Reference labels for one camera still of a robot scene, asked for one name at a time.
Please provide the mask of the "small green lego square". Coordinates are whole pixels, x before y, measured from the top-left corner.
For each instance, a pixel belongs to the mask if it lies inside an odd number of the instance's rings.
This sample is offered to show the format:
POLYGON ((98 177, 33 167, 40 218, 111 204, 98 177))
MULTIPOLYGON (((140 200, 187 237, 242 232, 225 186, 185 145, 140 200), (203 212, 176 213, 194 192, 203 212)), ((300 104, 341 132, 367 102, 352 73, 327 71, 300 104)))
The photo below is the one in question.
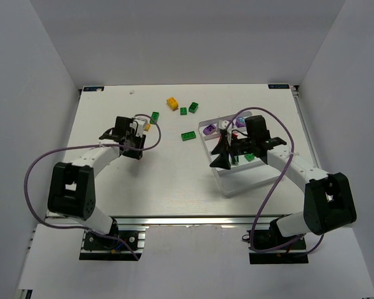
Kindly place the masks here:
POLYGON ((180 115, 187 115, 187 108, 186 107, 181 107, 180 108, 180 115))

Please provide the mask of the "green rounded lego piece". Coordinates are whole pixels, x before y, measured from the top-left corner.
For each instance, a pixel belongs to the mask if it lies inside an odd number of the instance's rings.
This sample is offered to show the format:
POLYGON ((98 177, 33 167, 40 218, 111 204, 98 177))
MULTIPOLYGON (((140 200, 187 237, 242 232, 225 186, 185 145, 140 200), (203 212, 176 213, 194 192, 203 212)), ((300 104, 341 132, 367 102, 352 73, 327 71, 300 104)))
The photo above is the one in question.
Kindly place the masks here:
POLYGON ((232 156, 231 157, 231 164, 238 165, 239 164, 239 156, 232 156))

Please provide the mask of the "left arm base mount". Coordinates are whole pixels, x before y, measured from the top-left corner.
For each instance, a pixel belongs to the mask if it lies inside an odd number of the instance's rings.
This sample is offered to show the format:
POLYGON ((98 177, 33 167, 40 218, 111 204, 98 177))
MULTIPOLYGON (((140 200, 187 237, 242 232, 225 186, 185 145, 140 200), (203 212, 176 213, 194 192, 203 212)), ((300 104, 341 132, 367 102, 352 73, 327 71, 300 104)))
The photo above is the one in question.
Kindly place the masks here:
POLYGON ((118 227, 119 240, 106 239, 92 232, 84 232, 79 260, 84 261, 132 261, 136 262, 142 255, 145 245, 147 227, 118 227))

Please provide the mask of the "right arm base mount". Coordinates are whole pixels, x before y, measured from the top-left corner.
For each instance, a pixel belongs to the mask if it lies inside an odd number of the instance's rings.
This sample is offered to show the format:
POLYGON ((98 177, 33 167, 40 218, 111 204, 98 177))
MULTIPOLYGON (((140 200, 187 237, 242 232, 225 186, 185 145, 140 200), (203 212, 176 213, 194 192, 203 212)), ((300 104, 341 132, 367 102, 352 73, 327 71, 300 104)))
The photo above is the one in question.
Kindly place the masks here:
POLYGON ((268 229, 248 230, 242 241, 249 246, 249 263, 251 265, 287 265, 307 264, 307 248, 304 238, 292 242, 296 236, 283 237, 271 221, 268 229))

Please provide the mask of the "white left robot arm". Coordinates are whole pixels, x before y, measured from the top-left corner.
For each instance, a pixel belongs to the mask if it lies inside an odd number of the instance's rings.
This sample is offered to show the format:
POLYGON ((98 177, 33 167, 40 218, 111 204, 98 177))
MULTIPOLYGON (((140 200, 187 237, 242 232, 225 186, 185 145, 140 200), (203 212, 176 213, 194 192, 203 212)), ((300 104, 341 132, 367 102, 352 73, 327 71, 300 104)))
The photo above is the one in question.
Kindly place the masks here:
POLYGON ((118 116, 115 126, 99 138, 100 145, 69 163, 57 163, 52 172, 47 207, 100 235, 116 237, 115 219, 96 206, 95 178, 121 156, 141 159, 148 120, 118 116))

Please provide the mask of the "green lego plate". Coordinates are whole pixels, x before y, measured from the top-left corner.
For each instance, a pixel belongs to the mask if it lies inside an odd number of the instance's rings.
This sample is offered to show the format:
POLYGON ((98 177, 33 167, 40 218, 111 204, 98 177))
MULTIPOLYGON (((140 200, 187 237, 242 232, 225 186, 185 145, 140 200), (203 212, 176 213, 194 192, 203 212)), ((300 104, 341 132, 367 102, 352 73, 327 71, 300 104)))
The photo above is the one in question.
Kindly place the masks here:
POLYGON ((189 141, 196 139, 196 133, 194 131, 189 131, 181 134, 182 141, 189 141))

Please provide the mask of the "purple flower lego piece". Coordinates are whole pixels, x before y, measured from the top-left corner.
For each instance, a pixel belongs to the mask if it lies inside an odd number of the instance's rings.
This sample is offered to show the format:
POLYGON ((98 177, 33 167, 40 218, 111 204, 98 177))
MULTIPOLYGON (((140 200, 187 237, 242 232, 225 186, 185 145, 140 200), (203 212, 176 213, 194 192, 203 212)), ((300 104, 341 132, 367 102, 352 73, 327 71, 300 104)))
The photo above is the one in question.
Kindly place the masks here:
POLYGON ((246 126, 245 119, 243 117, 236 118, 236 120, 235 120, 235 126, 237 128, 245 127, 246 126))

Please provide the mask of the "green long lego brick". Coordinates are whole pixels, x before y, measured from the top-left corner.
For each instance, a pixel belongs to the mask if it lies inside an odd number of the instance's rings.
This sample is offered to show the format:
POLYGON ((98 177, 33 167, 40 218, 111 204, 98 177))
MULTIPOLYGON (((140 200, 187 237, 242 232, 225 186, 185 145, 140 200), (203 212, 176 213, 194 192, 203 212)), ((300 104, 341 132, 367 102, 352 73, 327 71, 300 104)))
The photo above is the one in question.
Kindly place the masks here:
POLYGON ((152 112, 151 114, 151 119, 150 119, 150 123, 151 124, 155 124, 158 122, 158 119, 159 119, 159 116, 160 116, 160 113, 159 112, 152 112))

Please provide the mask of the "purple lego brick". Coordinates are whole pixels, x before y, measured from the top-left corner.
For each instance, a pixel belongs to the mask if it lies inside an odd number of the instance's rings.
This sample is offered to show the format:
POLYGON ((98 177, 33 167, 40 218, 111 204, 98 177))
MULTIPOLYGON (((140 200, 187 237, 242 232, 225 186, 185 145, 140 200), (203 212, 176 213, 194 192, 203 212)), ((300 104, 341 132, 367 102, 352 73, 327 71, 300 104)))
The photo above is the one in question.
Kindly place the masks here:
POLYGON ((206 126, 206 127, 203 129, 203 134, 204 134, 205 136, 212 135, 213 133, 216 132, 216 129, 217 129, 217 127, 216 127, 214 124, 210 124, 210 125, 206 126))

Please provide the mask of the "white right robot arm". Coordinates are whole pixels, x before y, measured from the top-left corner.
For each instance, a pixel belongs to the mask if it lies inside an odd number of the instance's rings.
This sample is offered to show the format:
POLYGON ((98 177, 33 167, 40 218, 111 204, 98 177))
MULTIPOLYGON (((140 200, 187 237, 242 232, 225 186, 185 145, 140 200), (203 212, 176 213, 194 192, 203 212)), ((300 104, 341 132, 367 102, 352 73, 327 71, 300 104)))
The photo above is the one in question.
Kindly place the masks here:
POLYGON ((250 116, 245 123, 246 132, 237 137, 229 121, 220 122, 219 141, 212 150, 216 158, 210 167, 230 170, 238 156, 253 154, 280 171, 280 177, 290 179, 304 194, 301 212, 271 221, 264 240, 250 238, 253 250, 263 251, 269 244, 290 245, 305 234, 324 235, 356 221, 357 212, 346 175, 316 168, 294 153, 291 143, 271 137, 263 116, 250 116))

